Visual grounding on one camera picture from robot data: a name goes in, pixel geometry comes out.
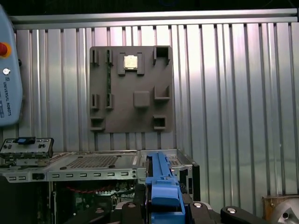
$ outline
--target bolt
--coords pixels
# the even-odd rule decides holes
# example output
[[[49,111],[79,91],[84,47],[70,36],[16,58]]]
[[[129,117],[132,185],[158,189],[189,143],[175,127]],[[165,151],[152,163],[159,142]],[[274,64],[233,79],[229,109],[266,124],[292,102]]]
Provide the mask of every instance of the bolt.
[[[104,210],[102,210],[102,209],[97,209],[96,211],[95,211],[95,213],[103,213],[104,212]]]
[[[201,203],[194,203],[194,206],[195,206],[196,208],[201,208]]]
[[[5,69],[3,69],[3,74],[4,75],[9,75],[9,73],[10,73],[10,70],[8,69],[8,68],[5,68]]]
[[[282,214],[282,218],[284,218],[284,219],[287,219],[289,217],[289,214],[288,213],[284,213],[284,214]]]
[[[233,208],[228,208],[227,211],[231,214],[235,214],[237,211]]]

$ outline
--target emergency stop button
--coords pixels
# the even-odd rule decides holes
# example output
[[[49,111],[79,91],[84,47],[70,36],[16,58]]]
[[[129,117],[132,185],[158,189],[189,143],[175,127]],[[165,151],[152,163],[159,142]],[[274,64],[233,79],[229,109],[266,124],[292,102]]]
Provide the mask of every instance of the emergency stop button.
[[[10,46],[8,43],[0,42],[0,57],[8,57],[10,55]]]

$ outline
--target gray fixture board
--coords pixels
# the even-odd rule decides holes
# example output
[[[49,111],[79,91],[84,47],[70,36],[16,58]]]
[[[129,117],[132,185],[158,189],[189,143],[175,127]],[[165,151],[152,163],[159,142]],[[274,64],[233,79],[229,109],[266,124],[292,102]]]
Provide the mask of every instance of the gray fixture board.
[[[90,49],[90,129],[172,130],[170,46]]]

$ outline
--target ribbed metal panel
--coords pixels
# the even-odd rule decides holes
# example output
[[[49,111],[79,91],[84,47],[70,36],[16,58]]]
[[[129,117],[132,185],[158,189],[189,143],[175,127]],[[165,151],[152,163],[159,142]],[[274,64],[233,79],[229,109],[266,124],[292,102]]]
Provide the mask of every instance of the ribbed metal panel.
[[[182,148],[201,165],[203,201],[216,211],[232,204],[261,216],[262,196],[299,191],[293,14],[13,18],[25,106],[20,124],[4,129],[3,138],[49,136],[55,151]],[[90,132],[89,48],[155,44],[173,48],[175,130]]]

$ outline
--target ventilation grille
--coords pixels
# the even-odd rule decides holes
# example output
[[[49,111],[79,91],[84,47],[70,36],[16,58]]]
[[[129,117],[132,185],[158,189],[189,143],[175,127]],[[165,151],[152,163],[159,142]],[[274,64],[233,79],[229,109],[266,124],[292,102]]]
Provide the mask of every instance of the ventilation grille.
[[[178,166],[178,165],[180,165],[180,163],[179,163],[179,161],[177,159],[175,159],[175,160],[171,160],[170,159],[169,163],[170,163],[171,166]]]
[[[78,157],[67,166],[70,168],[105,168],[114,165],[117,159],[116,156]]]

